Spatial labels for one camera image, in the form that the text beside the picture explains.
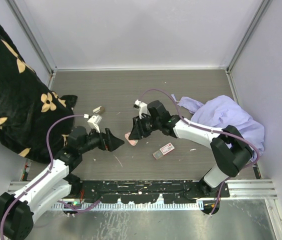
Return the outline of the pink stapler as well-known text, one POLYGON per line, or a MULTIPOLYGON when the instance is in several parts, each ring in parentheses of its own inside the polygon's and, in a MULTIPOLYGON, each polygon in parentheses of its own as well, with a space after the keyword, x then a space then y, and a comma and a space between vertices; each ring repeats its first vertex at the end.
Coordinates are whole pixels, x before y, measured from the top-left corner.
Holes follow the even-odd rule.
POLYGON ((131 146, 135 146, 137 143, 138 143, 138 140, 135 140, 135 139, 129 139, 130 137, 130 132, 127 132, 124 137, 125 139, 128 141, 128 143, 131 145, 131 146))

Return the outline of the beige stapler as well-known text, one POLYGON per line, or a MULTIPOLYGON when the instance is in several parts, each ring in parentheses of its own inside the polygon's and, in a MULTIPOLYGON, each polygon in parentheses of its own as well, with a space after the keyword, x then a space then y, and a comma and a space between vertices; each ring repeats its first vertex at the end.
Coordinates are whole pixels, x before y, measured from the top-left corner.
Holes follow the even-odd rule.
POLYGON ((94 115, 102 115, 105 113, 105 111, 106 109, 103 106, 96 107, 95 109, 92 110, 94 115))

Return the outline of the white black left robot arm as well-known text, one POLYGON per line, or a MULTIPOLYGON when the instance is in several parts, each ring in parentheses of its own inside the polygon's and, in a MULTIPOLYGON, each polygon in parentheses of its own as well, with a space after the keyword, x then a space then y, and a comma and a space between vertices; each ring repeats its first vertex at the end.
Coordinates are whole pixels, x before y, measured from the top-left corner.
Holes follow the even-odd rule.
POLYGON ((83 126, 75 127, 63 147, 40 174, 14 193, 0 196, 0 236, 24 240, 36 221, 57 201, 76 198, 81 193, 79 177, 72 171, 82 162, 83 154, 95 148, 113 152, 125 142, 115 137, 109 128, 104 132, 83 126))

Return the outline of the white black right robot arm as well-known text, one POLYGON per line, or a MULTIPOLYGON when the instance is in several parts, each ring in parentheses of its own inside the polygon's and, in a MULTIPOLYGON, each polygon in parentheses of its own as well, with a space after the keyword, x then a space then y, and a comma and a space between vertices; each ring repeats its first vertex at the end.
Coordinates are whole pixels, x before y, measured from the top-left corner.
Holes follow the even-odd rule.
POLYGON ((222 182, 233 178, 254 156, 254 151, 236 127, 208 127, 194 123, 179 115, 171 115, 158 101, 146 104, 134 102, 138 116, 132 119, 133 125, 129 140, 147 138, 154 131, 165 136, 185 139, 211 149, 215 159, 212 167, 199 181, 199 190, 206 197, 212 197, 222 182))

